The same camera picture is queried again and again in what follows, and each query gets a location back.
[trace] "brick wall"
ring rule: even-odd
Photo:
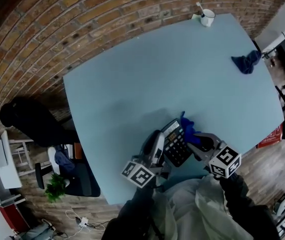
[[[58,119],[67,116],[63,75],[125,40],[189,19],[196,2],[233,13],[255,37],[285,0],[21,0],[0,20],[0,107],[35,97]]]

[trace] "wooden floor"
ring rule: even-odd
[[[280,87],[285,84],[285,73],[279,61],[276,67],[268,68],[275,85]],[[34,162],[43,162],[47,159],[45,150],[31,149],[31,158]],[[272,207],[275,199],[285,192],[285,140],[269,147],[250,150],[245,154],[238,173],[243,175],[248,184],[250,197],[257,204]],[[66,210],[73,210],[80,217],[86,216],[92,222],[103,223],[116,217],[121,208],[119,205],[108,205],[103,195],[98,198],[66,196],[57,203],[49,203],[44,191],[37,186],[35,174],[23,176],[21,180],[23,187],[20,192],[27,199],[25,205],[38,219],[50,220],[59,231],[66,232],[69,236],[79,228],[74,220],[66,217]],[[72,239],[95,240],[101,237],[100,232],[83,229]]]

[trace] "green plant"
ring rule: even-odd
[[[64,178],[56,173],[51,176],[49,182],[50,184],[47,184],[47,189],[44,193],[48,197],[49,202],[52,203],[56,202],[65,195],[66,183]]]

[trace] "calculator keypad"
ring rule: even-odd
[[[164,153],[174,166],[179,167],[191,156],[192,151],[184,142],[183,129],[180,127],[175,132],[176,138],[165,145]]]

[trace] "person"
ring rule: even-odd
[[[18,235],[8,236],[5,240],[50,240],[56,231],[51,222],[46,219],[41,220],[42,223],[27,232],[22,232]]]
[[[102,240],[279,240],[268,207],[255,205],[248,191],[236,173],[189,179],[163,193],[138,189]]]

